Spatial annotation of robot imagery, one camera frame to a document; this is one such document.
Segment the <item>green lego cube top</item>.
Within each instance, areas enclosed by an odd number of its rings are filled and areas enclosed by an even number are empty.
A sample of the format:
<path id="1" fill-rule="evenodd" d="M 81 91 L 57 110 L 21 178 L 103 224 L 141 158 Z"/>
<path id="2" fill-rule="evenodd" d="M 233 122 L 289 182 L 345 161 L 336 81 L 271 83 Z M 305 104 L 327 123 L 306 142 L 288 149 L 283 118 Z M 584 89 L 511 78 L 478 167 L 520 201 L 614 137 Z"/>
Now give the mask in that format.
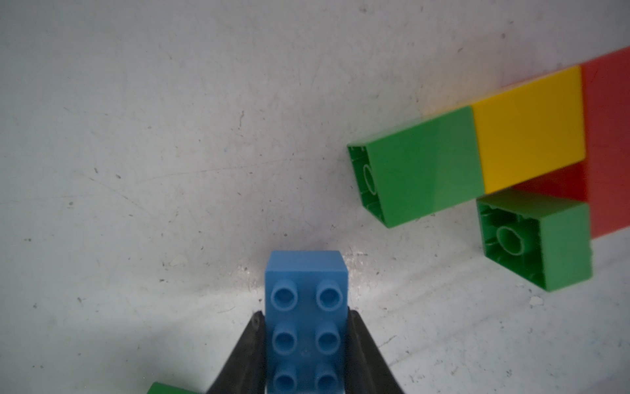
<path id="1" fill-rule="evenodd" d="M 387 228 L 485 191 L 469 106 L 382 131 L 347 149 L 362 205 Z"/>

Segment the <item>green lego cube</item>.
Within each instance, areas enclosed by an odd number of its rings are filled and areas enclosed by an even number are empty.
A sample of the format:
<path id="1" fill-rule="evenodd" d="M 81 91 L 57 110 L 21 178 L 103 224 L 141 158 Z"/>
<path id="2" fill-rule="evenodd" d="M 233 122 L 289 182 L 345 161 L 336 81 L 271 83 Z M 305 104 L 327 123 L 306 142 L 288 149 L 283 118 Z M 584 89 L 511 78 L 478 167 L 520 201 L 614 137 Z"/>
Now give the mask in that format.
<path id="1" fill-rule="evenodd" d="M 362 205 L 387 228 L 485 191 L 469 106 L 382 131 L 347 149 Z"/>
<path id="2" fill-rule="evenodd" d="M 164 383 L 155 382 L 151 385 L 147 394 L 197 394 L 179 387 L 173 387 Z"/>
<path id="3" fill-rule="evenodd" d="M 587 203 L 507 189 L 476 204 L 488 259 L 548 292 L 592 277 Z"/>

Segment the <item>blue long lego brick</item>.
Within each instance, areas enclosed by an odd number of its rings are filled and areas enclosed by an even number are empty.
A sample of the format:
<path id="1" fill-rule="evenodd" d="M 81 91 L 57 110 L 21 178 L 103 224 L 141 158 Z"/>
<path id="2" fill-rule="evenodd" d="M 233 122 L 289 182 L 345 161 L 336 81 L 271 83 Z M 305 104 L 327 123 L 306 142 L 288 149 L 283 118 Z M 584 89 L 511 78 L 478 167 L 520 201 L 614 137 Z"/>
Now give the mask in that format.
<path id="1" fill-rule="evenodd" d="M 338 251 L 274 251 L 265 270 L 267 391 L 344 391 L 349 271 Z"/>

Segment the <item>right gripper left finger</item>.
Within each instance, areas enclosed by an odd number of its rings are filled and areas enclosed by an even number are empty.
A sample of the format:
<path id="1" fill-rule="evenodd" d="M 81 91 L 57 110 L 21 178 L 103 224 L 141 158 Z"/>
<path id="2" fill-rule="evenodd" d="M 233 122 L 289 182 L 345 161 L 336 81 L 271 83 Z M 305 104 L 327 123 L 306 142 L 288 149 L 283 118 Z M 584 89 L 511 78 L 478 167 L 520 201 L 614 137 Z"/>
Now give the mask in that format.
<path id="1" fill-rule="evenodd" d="M 267 379 L 267 328 L 261 310 L 246 325 L 207 394 L 264 394 Z"/>

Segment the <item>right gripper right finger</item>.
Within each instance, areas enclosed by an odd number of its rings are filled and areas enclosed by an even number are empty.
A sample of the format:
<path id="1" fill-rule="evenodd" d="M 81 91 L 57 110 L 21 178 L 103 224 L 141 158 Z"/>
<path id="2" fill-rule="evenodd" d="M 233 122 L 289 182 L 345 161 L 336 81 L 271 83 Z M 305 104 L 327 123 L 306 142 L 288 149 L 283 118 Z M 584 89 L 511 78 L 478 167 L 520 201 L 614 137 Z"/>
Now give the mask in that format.
<path id="1" fill-rule="evenodd" d="M 367 326 L 356 310 L 348 309 L 345 392 L 404 394 Z"/>

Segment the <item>yellow lego cube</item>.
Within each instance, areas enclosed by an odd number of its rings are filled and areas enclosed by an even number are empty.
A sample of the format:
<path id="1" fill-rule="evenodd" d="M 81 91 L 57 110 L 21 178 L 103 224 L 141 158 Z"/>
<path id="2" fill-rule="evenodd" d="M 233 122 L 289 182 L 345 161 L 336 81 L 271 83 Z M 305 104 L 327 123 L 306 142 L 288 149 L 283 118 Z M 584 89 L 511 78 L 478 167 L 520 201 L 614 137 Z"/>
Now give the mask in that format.
<path id="1" fill-rule="evenodd" d="M 472 110 L 487 194 L 586 157 L 582 67 L 515 85 Z"/>

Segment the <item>red long lego brick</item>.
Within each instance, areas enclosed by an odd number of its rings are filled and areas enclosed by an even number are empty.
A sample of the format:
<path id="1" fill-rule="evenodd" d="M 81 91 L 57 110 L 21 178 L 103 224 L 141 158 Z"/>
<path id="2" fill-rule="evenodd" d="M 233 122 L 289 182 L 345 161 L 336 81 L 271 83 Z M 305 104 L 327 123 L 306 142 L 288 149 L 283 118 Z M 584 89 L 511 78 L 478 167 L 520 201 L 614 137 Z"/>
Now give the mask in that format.
<path id="1" fill-rule="evenodd" d="M 593 238 L 629 226 L 629 48 L 582 64 L 584 161 L 516 189 L 587 202 Z"/>

